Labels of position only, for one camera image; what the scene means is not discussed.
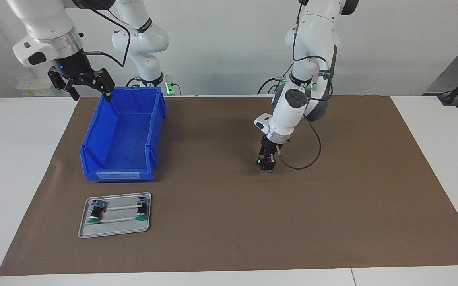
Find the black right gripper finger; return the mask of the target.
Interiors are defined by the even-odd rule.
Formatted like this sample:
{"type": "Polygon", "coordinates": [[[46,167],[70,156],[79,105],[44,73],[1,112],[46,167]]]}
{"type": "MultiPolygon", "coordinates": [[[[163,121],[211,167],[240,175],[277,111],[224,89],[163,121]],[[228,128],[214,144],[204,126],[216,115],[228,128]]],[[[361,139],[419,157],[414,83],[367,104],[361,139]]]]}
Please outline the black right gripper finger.
{"type": "Polygon", "coordinates": [[[74,87],[74,80],[72,78],[68,78],[65,81],[56,68],[50,68],[47,74],[55,89],[68,93],[76,102],[79,100],[80,95],[74,87]]]}
{"type": "Polygon", "coordinates": [[[93,71],[93,80],[91,81],[91,88],[96,89],[102,93],[107,103],[111,102],[111,93],[115,88],[116,84],[113,81],[109,71],[102,68],[98,71],[93,71]]]}

